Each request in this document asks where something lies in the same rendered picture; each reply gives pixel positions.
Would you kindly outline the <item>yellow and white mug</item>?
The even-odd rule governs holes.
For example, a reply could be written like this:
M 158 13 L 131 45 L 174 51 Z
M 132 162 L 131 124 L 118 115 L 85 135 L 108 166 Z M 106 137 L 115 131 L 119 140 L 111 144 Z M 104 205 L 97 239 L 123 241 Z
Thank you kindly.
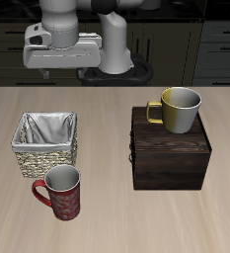
M 160 101 L 149 101 L 146 107 L 146 120 L 152 124 L 162 124 L 172 133 L 186 133 L 191 127 L 201 105 L 201 96 L 186 87 L 170 87 L 163 91 Z M 162 110 L 162 119 L 151 119 L 149 109 L 157 106 Z

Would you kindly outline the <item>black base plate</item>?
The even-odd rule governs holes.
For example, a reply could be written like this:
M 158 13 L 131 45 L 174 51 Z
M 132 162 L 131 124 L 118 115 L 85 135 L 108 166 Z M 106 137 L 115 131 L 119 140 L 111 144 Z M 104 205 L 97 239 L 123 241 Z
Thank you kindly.
M 98 67 L 87 67 L 85 77 L 79 79 L 85 87 L 145 87 L 153 77 L 152 66 L 139 53 L 133 53 L 133 68 L 121 74 L 108 74 Z

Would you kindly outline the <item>dark wooden cabinet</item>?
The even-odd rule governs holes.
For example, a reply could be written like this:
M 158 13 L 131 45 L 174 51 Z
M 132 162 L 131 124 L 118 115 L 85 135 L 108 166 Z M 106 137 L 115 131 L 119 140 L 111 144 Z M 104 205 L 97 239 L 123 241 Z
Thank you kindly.
M 187 133 L 176 134 L 133 107 L 129 148 L 134 190 L 202 189 L 212 148 L 199 114 Z

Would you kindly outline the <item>woven basket with white liner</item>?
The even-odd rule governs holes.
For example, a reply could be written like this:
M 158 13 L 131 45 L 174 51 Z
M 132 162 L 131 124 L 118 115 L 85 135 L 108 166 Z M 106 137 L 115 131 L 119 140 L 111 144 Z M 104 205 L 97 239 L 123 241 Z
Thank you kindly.
M 12 139 L 24 177 L 43 178 L 62 164 L 76 165 L 77 115 L 74 112 L 23 113 Z

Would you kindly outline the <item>red patterned mug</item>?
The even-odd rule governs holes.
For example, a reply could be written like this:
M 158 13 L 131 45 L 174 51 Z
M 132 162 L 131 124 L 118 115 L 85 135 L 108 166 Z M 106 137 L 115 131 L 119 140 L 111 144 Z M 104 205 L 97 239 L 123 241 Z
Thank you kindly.
M 32 192 L 60 220 L 72 220 L 80 212 L 80 173 L 72 165 L 49 169 L 43 180 L 33 182 Z

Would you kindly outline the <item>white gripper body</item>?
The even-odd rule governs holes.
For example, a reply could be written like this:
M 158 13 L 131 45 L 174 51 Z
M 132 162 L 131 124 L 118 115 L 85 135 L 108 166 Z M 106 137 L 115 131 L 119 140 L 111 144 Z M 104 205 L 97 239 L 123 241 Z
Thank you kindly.
M 80 33 L 75 45 L 55 48 L 51 34 L 26 39 L 24 65 L 29 69 L 97 67 L 101 64 L 102 38 L 96 33 Z

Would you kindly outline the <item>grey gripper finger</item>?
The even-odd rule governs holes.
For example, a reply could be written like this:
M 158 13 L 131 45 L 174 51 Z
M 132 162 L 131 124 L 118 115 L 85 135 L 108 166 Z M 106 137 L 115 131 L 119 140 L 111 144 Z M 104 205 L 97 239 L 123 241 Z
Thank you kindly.
M 87 67 L 83 67 L 83 68 L 78 68 L 77 69 L 77 78 L 78 79 L 82 79 L 85 77 L 85 73 L 87 72 L 88 68 Z
M 38 71 L 42 74 L 44 80 L 49 80 L 49 71 L 42 68 Z

